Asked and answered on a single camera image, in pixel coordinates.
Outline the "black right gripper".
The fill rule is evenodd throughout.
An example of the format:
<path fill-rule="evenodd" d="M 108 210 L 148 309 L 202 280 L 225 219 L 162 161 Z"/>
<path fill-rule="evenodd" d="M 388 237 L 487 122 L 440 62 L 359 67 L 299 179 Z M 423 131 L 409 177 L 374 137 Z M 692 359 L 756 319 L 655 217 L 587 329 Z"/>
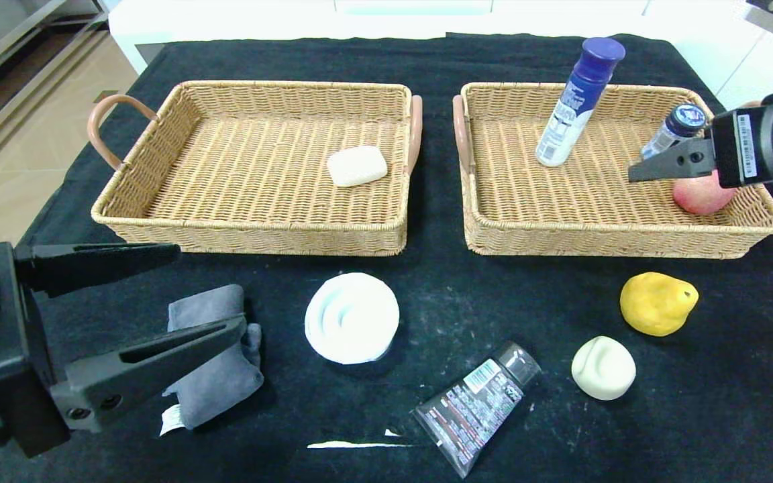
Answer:
<path fill-rule="evenodd" d="M 691 138 L 628 168 L 629 182 L 698 178 L 717 169 L 725 189 L 773 182 L 773 95 L 714 118 L 711 138 Z"/>

